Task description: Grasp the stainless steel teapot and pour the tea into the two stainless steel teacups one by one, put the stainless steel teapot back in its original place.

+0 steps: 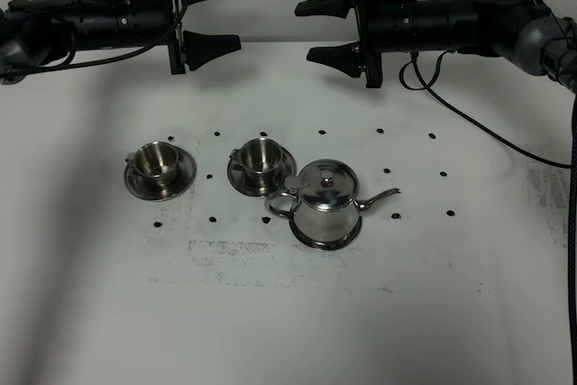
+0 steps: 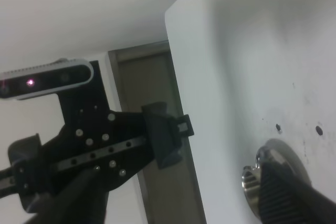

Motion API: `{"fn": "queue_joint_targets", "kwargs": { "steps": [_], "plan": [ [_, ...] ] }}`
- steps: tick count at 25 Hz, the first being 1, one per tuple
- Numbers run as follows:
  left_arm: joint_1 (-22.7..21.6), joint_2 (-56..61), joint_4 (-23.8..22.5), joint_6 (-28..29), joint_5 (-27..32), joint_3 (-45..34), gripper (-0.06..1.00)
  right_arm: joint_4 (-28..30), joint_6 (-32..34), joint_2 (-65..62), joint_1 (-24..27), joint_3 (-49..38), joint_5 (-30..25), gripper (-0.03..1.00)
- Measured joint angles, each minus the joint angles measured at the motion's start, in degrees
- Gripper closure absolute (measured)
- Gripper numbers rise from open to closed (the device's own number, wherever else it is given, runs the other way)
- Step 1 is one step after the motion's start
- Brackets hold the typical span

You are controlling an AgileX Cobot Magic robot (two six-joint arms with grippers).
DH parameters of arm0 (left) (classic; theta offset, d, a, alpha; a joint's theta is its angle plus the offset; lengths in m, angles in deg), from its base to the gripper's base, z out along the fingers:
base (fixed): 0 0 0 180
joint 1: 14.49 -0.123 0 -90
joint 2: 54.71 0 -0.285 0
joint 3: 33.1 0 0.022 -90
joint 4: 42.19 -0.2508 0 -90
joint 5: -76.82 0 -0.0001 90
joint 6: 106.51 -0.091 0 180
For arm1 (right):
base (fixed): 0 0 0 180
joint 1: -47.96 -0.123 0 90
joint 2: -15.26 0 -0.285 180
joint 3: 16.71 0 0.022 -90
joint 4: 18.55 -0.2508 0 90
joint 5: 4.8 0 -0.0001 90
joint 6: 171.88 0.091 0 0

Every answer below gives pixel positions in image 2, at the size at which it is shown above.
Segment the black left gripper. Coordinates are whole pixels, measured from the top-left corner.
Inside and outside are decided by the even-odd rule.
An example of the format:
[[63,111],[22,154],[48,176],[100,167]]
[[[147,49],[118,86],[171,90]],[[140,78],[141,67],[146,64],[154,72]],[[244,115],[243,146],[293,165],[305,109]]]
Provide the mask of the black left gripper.
[[111,110],[99,63],[91,65],[94,73],[88,84],[57,94],[65,120],[58,135],[43,150],[38,134],[8,148],[26,212],[40,212],[53,191],[60,193],[89,168],[98,170],[106,191],[123,185],[147,165],[146,131],[159,169],[179,163],[182,140],[194,135],[189,115],[168,114],[165,102],[143,106],[142,114]]

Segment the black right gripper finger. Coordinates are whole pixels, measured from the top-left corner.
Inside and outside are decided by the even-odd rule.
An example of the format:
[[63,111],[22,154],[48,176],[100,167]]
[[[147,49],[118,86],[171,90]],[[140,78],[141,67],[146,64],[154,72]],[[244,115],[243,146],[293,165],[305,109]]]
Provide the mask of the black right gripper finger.
[[262,223],[335,223],[335,203],[278,163],[261,166]]

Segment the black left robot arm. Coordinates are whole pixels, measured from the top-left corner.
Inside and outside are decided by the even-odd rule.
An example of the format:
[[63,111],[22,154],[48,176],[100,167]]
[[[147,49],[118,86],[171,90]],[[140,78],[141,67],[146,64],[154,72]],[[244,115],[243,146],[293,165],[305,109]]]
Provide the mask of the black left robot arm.
[[33,135],[8,148],[1,197],[17,194],[30,223],[104,223],[108,194],[150,162],[180,162],[190,117],[172,116],[165,102],[140,112],[112,111],[99,63],[82,59],[1,74],[1,99],[58,96],[64,126],[42,143]]

